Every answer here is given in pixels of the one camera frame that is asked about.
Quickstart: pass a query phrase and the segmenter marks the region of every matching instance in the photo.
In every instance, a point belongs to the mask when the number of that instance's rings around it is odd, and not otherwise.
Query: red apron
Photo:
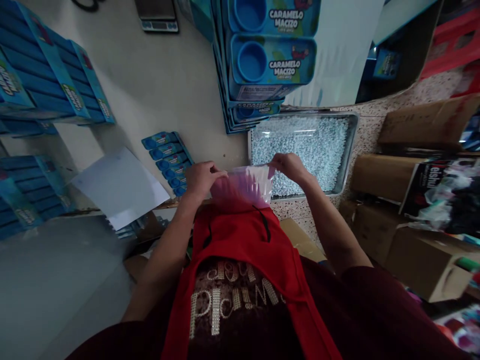
[[[178,283],[162,360],[187,358],[191,296],[197,268],[208,257],[249,263],[271,282],[286,301],[306,359],[342,358],[317,311],[299,252],[272,209],[222,214],[208,206],[195,219],[192,260]]]

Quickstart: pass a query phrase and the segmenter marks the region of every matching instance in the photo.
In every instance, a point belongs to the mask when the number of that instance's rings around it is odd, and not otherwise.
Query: person
[[[469,359],[372,266],[297,155],[278,153],[270,164],[304,191],[334,273],[299,255],[269,207],[197,213],[215,180],[228,176],[212,161],[198,163],[123,319],[68,360]]]

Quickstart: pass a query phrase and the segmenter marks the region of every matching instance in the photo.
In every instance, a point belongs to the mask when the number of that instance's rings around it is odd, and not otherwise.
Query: maroon shirt
[[[360,266],[350,268],[338,278],[313,261],[304,257],[301,261],[318,312],[343,359],[470,358],[437,329],[420,306],[387,272]],[[214,279],[214,272],[209,274],[212,266],[216,265],[209,261],[202,264],[197,280],[209,277],[209,281],[217,281],[215,288],[221,288],[222,284],[227,286],[225,279],[218,281]],[[262,284],[265,285],[261,274],[256,273],[249,278],[244,271],[243,277],[240,274],[234,281],[232,273],[226,278],[232,286],[240,289],[249,287],[249,297],[256,307],[246,307],[243,301],[243,308],[237,306],[233,311],[229,308],[233,302],[222,303],[224,317],[220,319],[221,331],[216,336],[211,334],[211,317],[199,316],[195,322],[194,336],[190,334],[188,357],[301,359],[302,349],[282,299],[272,293],[272,289],[266,293],[259,292]],[[208,288],[202,287],[202,284],[202,281],[197,281],[195,291],[205,294]],[[200,295],[194,307],[197,315],[208,312],[207,302],[202,303]],[[145,321],[113,325],[83,343],[68,359],[158,360],[164,346],[174,296],[173,288]]]

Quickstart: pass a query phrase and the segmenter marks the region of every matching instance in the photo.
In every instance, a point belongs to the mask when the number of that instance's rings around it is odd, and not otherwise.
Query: white wall
[[[117,323],[131,246],[101,216],[53,219],[0,241],[0,359],[64,359]]]

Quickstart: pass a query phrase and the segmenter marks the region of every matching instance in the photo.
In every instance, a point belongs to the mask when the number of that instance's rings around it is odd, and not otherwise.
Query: hand
[[[288,154],[276,153],[270,165],[279,172],[286,175],[287,178],[294,181],[300,187],[309,181],[317,181],[315,177],[305,168],[302,160],[297,154],[290,152]]]
[[[213,161],[199,162],[186,170],[186,192],[183,198],[195,199],[199,204],[207,197],[215,180],[227,178],[227,172],[219,170]]]

